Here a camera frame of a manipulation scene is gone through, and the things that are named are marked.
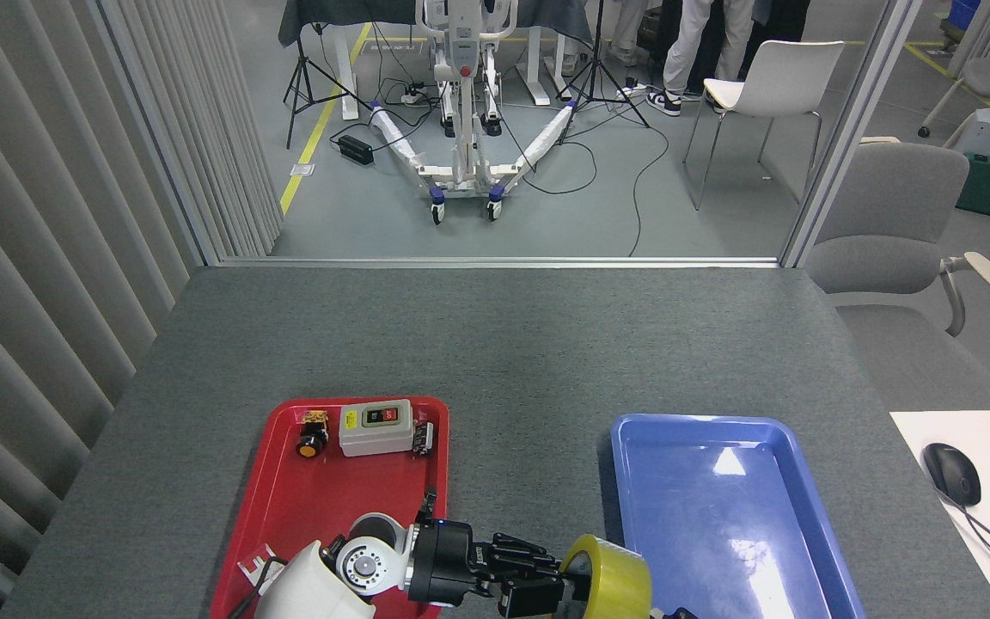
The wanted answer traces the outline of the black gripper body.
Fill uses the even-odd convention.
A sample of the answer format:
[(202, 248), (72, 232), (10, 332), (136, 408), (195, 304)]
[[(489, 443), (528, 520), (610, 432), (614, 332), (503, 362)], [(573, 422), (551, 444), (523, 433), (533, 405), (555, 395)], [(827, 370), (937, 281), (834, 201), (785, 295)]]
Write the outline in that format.
[(478, 584), (470, 565), (472, 526), (433, 520), (413, 528), (407, 598), (431, 606), (459, 607)]

